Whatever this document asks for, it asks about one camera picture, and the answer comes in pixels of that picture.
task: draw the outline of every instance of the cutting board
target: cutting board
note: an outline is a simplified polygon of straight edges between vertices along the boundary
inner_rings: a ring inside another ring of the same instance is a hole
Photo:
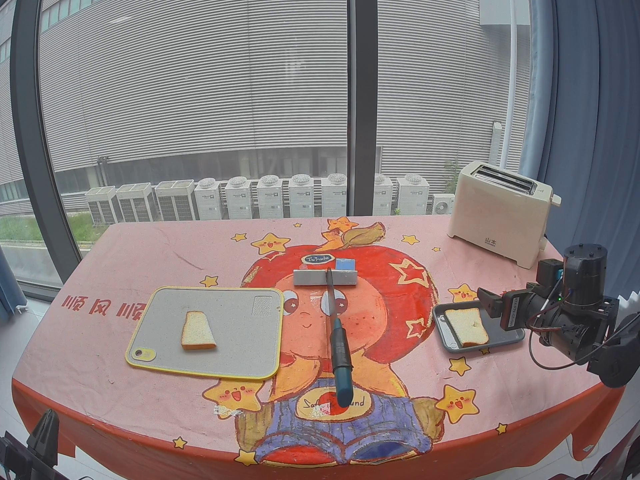
[[[263,288],[158,288],[125,354],[137,368],[199,377],[263,380],[280,359],[282,292]],[[184,350],[187,311],[202,311],[217,347]]]

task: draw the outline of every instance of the teal knife handle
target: teal knife handle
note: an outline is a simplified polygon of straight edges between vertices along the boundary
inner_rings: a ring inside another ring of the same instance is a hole
[[[353,381],[351,380],[351,368],[336,368],[333,372],[335,377],[335,393],[340,407],[348,407],[353,401]]]
[[[330,341],[335,393],[338,398],[338,405],[345,408],[351,405],[353,401],[353,381],[351,380],[353,365],[351,364],[347,331],[342,327],[340,318],[336,318],[333,325]]]

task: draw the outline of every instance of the floor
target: floor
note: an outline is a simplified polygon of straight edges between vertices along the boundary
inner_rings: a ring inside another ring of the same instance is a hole
[[[16,315],[6,326],[0,327],[0,434],[9,431],[13,436],[25,442],[28,432],[20,421],[18,412],[13,406],[11,397],[11,377],[24,348],[31,335],[40,323],[49,305],[36,300],[29,300],[28,310]],[[629,382],[617,411],[609,427],[604,432],[600,443],[590,457],[578,462],[570,454],[570,443],[563,441],[553,452],[538,464],[528,468],[512,468],[477,480],[548,480],[558,473],[579,476],[588,473],[596,465],[600,457],[610,451],[615,444],[640,420],[640,375]],[[119,480],[121,477],[104,468],[89,455],[76,450],[76,458],[60,455],[57,469],[70,480],[89,476],[93,480]]]

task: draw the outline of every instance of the cartoon girl illustration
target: cartoon girl illustration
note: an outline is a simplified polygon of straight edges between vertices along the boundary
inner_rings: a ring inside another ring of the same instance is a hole
[[[325,236],[328,243],[320,247],[292,246],[267,255],[245,274],[242,286],[275,287],[285,300],[280,368],[269,400],[236,418],[238,444],[255,452],[257,462],[372,464],[428,452],[442,439],[445,413],[435,407],[437,400],[411,398],[391,366],[432,332],[438,293],[416,260],[373,245],[384,232],[380,223],[349,228],[340,240]],[[358,271],[357,286],[335,288],[353,363],[348,408],[335,396],[326,287],[293,284],[294,269],[334,268],[337,258],[354,259]],[[214,399],[208,392],[204,397]]]

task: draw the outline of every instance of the white toaster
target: white toaster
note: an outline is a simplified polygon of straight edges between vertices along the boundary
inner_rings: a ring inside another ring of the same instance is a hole
[[[544,235],[551,205],[560,203],[549,185],[471,162],[458,176],[448,235],[531,268],[547,245]]]

